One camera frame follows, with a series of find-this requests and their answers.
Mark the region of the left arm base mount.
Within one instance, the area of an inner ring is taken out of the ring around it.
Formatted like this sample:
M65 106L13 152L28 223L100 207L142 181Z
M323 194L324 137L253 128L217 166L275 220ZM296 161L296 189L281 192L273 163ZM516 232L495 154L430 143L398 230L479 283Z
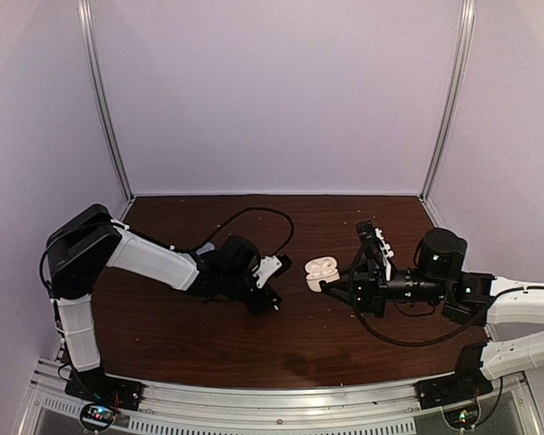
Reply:
M142 390L141 382L109 376L99 366L86 372L78 372L72 367L64 391L69 396L107 408L137 411Z

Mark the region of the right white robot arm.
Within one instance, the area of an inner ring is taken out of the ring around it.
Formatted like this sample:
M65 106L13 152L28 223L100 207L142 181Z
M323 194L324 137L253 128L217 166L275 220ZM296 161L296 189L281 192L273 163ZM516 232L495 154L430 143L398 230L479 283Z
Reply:
M335 258L320 257L306 266L310 290L352 307L355 317L374 338L406 348L434 346L472 326L544 324L544 283L511 280L462 269L467 242L448 229L435 227L415 249L413 266L399 269L382 231L371 222L358 224L361 247L352 264L339 270ZM385 315L387 305L424 303L440 308L457 329L437 338L409 342L377 332L366 320ZM461 350L447 380L455 400L467 399L481 386L530 369L544 367L544 331L502 342L490 340Z

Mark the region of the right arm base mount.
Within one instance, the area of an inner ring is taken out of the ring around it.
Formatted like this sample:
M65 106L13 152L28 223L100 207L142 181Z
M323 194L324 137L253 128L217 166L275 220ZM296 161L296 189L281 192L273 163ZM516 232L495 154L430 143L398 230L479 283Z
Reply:
M422 410L473 400L493 391L492 382L481 372L481 354L486 343L466 345L461 349L452 374L415 384Z

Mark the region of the white earbud charging case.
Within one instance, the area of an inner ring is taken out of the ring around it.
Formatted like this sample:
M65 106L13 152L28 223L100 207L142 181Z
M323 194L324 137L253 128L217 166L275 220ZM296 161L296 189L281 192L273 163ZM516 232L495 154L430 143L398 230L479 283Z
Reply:
M340 279L337 260L332 256L312 259L305 264L306 284L308 288L321 293L321 284L330 284Z

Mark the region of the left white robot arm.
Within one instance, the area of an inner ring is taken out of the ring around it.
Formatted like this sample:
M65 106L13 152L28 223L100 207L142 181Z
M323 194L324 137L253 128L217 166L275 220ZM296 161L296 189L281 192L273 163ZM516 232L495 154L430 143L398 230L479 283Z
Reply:
M224 297L257 314L277 310L280 296L269 280L284 274L286 255L263 256L244 237L230 236L220 247L204 241L177 249L113 218L107 207L93 204L46 241L38 273L67 346L76 385L93 402L112 395L112 382L98 370L102 359L92 316L93 288L101 273L116 268L167 285L186 295L213 300Z

